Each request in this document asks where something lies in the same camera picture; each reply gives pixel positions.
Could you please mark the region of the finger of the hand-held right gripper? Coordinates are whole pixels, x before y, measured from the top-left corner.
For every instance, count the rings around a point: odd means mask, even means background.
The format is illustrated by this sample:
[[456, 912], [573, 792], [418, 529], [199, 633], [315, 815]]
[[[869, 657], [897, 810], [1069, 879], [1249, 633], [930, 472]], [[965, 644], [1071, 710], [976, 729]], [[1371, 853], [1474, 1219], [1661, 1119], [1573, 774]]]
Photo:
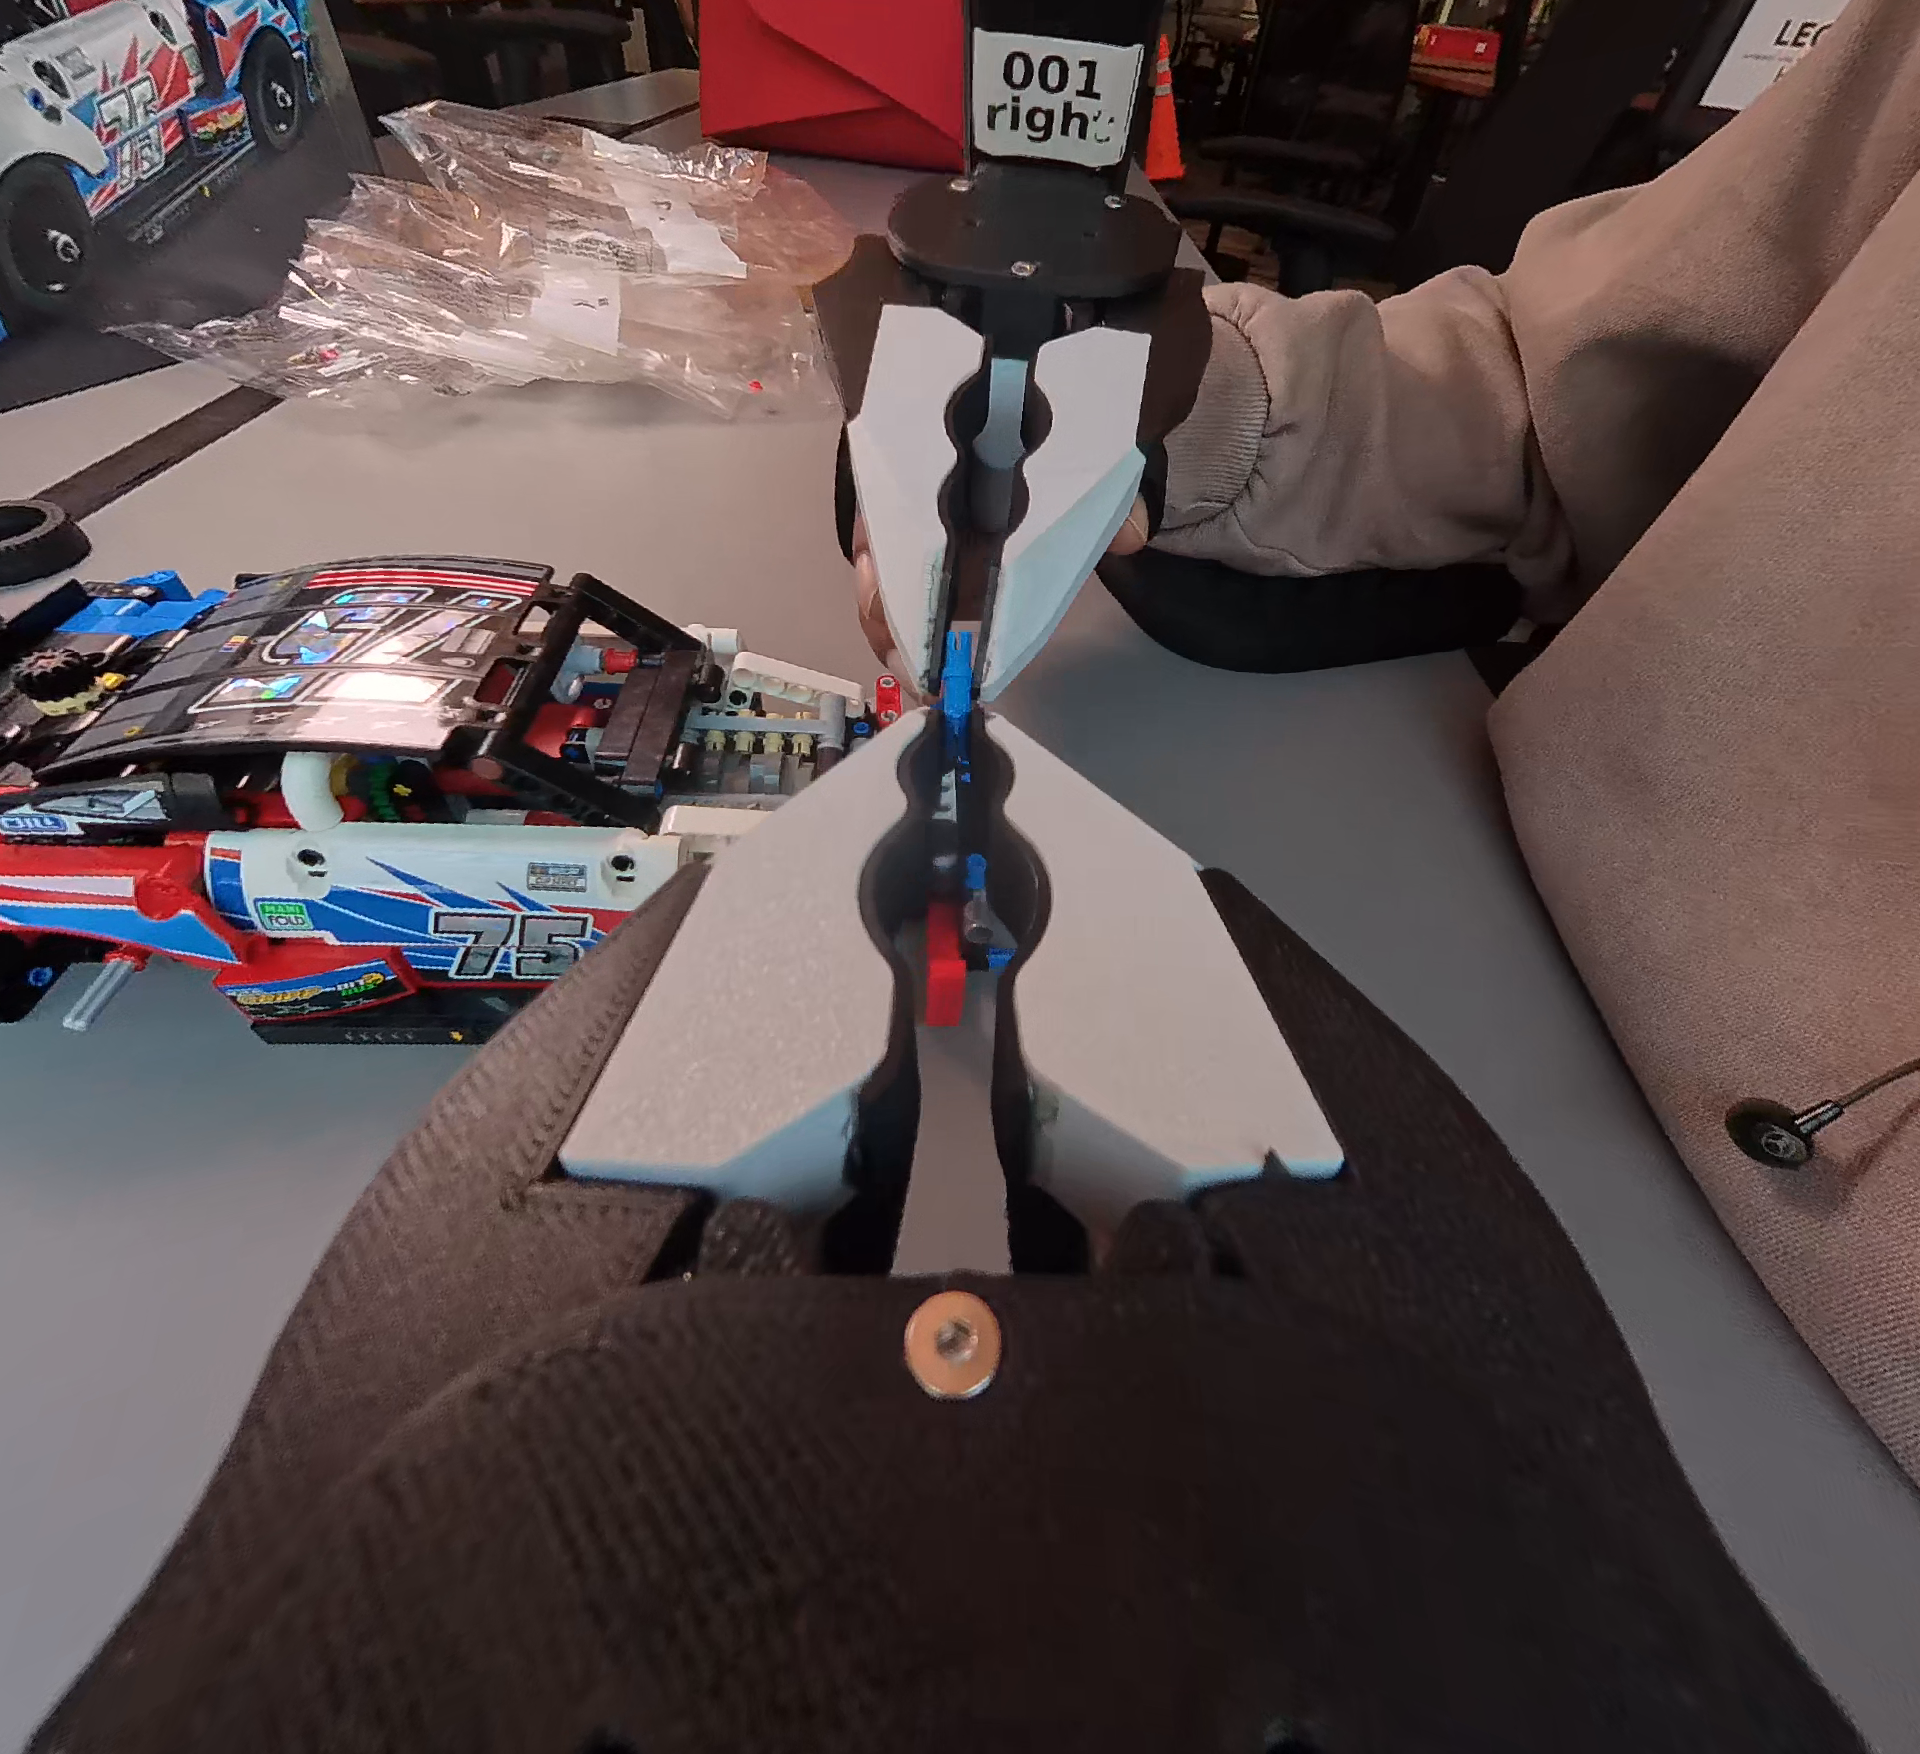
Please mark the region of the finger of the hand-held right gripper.
[[983, 371], [983, 338], [936, 306], [887, 305], [857, 415], [851, 481], [901, 668], [933, 689], [957, 570], [944, 498], [960, 448], [950, 412]]
[[1086, 329], [1047, 341], [1035, 388], [1051, 426], [1023, 459], [1027, 505], [1001, 549], [979, 697], [1004, 694], [1043, 649], [1139, 493], [1151, 335]]

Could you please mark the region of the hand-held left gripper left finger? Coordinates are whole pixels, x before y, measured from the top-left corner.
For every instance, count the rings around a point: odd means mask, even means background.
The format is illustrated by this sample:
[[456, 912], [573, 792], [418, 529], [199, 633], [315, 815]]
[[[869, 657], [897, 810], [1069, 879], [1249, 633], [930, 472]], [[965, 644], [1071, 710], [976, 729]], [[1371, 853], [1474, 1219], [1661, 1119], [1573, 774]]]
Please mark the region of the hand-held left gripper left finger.
[[909, 928], [941, 720], [866, 742], [711, 865], [560, 1152], [567, 1178], [752, 1198], [893, 1267], [921, 1126]]

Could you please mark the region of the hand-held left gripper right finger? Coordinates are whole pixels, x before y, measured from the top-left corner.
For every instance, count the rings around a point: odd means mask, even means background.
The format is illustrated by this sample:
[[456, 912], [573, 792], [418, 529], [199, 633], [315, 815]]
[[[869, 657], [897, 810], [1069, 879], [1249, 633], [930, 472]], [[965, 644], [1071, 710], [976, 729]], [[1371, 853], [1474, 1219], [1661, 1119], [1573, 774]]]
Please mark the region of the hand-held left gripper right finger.
[[991, 1111], [1016, 1272], [1081, 1272], [1143, 1204], [1341, 1175], [1254, 968], [1249, 901], [998, 714], [979, 720], [971, 898], [998, 929]]

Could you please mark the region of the toy brick race car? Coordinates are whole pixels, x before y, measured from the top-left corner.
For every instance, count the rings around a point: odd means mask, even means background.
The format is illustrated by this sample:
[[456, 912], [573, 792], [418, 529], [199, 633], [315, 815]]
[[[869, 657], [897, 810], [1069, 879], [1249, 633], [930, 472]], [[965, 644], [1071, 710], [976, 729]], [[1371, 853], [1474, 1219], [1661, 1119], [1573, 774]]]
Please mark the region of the toy brick race car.
[[4, 1023], [167, 964], [269, 1045], [486, 1042], [907, 705], [478, 557], [73, 581], [2, 657]]

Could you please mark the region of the grey desk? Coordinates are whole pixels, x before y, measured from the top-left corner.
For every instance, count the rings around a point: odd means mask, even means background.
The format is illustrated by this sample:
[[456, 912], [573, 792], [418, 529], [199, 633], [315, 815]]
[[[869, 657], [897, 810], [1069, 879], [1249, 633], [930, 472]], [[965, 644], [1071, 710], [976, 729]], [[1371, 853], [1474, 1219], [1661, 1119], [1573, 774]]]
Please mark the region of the grey desk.
[[[641, 388], [411, 415], [299, 403], [87, 519], [87, 575], [196, 589], [365, 553], [587, 569], [682, 620], [869, 678], [832, 518], [832, 388], [714, 422]], [[1916, 1749], [1916, 1496], [1678, 1163], [1505, 827], [1459, 656], [1239, 679], [1091, 585], [1010, 717], [1234, 872], [1500, 1133], [1628, 1338], [1742, 1573], [1878, 1749]], [[149, 968], [4, 1028], [4, 1749], [152, 1577], [275, 1334], [453, 1048], [267, 1047]]]

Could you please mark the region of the person's right hand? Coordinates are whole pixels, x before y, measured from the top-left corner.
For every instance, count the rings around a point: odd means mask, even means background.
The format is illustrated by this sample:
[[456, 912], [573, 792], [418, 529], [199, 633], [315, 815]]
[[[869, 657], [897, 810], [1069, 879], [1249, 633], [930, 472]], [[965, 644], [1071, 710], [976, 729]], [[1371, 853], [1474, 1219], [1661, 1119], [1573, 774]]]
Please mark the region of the person's right hand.
[[[1160, 527], [1163, 514], [1164, 498], [1160, 492], [1139, 493], [1128, 518], [1124, 518], [1118, 529], [1114, 542], [1109, 542], [1107, 555], [1118, 560], [1139, 555]], [[903, 689], [916, 687], [921, 678], [915, 676], [899, 656], [899, 642], [881, 601], [867, 529], [859, 514], [851, 516], [851, 575], [857, 622], [881, 664], [881, 672], [893, 676]]]

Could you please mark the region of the black office chair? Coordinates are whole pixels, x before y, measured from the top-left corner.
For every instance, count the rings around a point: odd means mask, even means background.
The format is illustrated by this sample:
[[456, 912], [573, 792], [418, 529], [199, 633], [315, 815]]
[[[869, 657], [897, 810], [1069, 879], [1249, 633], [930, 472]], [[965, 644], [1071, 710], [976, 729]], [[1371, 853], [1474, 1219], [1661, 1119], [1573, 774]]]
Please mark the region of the black office chair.
[[1424, 0], [1276, 0], [1229, 110], [1202, 142], [1216, 190], [1254, 205], [1257, 232], [1321, 235], [1373, 253], [1394, 225], [1385, 183]]

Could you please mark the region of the person's beige sweatshirt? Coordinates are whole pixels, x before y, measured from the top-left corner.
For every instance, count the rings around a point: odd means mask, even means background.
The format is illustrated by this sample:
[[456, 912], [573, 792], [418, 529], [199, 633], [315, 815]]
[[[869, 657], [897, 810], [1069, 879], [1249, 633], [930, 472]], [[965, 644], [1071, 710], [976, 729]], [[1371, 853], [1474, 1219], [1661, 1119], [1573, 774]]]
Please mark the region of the person's beige sweatshirt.
[[1916, 1476], [1916, 326], [1804, 333], [1493, 717], [1573, 964], [1719, 1219]]

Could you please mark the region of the black clip microphone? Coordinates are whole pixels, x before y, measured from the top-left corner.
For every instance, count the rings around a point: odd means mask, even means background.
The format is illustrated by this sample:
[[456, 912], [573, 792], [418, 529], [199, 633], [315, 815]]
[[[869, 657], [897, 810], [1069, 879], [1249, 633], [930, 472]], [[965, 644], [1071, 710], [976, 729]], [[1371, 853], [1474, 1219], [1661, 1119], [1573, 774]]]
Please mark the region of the black clip microphone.
[[1752, 1096], [1730, 1109], [1724, 1116], [1724, 1129], [1752, 1162], [1777, 1169], [1799, 1169], [1811, 1163], [1814, 1139], [1845, 1116], [1847, 1111], [1847, 1102], [1840, 1098], [1823, 1098], [1793, 1109], [1781, 1101]]

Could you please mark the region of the black rubber toy tyre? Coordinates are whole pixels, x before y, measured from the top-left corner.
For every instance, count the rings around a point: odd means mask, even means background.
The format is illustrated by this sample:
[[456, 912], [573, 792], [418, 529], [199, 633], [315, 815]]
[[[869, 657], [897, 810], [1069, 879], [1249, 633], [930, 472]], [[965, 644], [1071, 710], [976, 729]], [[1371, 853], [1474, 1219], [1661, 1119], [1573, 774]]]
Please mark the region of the black rubber toy tyre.
[[0, 508], [0, 587], [21, 589], [82, 565], [91, 542], [77, 518], [40, 498], [6, 499]]

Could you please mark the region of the toy car set box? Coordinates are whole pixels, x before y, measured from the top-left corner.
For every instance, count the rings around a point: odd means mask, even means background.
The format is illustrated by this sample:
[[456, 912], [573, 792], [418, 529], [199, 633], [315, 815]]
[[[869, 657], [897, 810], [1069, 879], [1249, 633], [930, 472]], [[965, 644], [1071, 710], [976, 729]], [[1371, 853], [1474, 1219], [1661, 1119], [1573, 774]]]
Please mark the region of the toy car set box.
[[277, 295], [372, 167], [326, 0], [2, 0], [2, 405]]

